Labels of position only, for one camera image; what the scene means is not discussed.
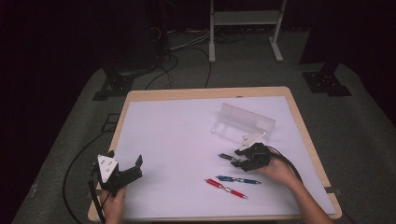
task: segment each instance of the blue pen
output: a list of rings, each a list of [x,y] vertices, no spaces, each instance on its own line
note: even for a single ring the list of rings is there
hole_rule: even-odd
[[[247,184],[260,184],[260,181],[257,180],[250,180],[250,179],[244,179],[244,178],[234,178],[230,176],[225,176],[225,175],[218,175],[216,176],[220,181],[229,181],[229,182],[241,182],[241,183],[247,183]]]

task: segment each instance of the plastic container compartment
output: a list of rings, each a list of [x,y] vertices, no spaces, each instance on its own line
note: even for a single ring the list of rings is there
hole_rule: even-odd
[[[275,123],[274,119],[223,103],[212,133],[240,145],[247,135],[261,133],[263,137],[268,136]]]

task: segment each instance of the white metal stand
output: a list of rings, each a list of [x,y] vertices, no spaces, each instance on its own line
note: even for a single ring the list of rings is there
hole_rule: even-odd
[[[280,10],[258,10],[258,11],[218,11],[214,9],[214,0],[210,0],[210,40],[209,61],[216,61],[215,55],[215,25],[248,25],[248,24],[274,24],[276,26],[274,36],[269,38],[271,48],[278,63],[283,62],[277,37],[282,23],[287,0],[283,0]]]

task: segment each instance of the gray floor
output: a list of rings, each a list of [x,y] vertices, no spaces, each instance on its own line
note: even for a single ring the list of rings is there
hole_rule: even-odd
[[[359,77],[344,65],[336,76],[352,96],[329,97],[311,93],[302,72],[317,71],[321,64],[299,65],[308,32],[282,32],[278,43],[284,57],[277,63],[267,41],[268,33],[246,35],[231,45],[216,45],[217,62],[211,65],[208,88],[287,86],[300,109],[305,125],[338,192],[341,207],[357,223],[394,223],[396,220],[396,130],[363,88]],[[174,46],[196,36],[172,34]],[[196,48],[207,52],[207,44]],[[174,53],[177,67],[170,72],[172,89],[203,88],[209,73],[206,56],[196,49]],[[170,68],[175,61],[164,64]],[[133,90],[143,90],[161,73],[138,77]],[[65,173],[77,154],[98,134],[107,115],[120,113],[125,97],[93,101],[105,80],[103,70],[92,75],[64,124],[31,193],[13,223],[74,223],[64,205],[62,188]],[[169,88],[166,76],[150,89]],[[90,223],[87,212],[88,177],[99,153],[106,153],[112,133],[90,144],[70,169],[65,190],[69,205],[82,223]],[[303,223],[301,220],[278,223]],[[350,223],[343,216],[336,223]]]

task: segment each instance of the metal leg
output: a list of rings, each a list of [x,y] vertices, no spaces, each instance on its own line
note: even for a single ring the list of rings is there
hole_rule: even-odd
[[[209,40],[209,61],[214,63],[216,61],[215,55],[215,6],[214,0],[210,0],[210,40]]]
[[[286,2],[287,0],[283,0],[282,5],[280,7],[279,13],[277,15],[277,19],[276,19],[276,27],[275,27],[275,33],[274,36],[271,36],[270,39],[270,44],[271,44],[271,48],[275,54],[276,57],[276,61],[278,63],[282,63],[283,62],[283,57],[280,54],[280,50],[279,47],[277,46],[277,36],[279,35],[279,30],[280,30],[280,25],[282,24],[282,20],[283,20],[283,14],[285,12],[285,7],[286,7]]]

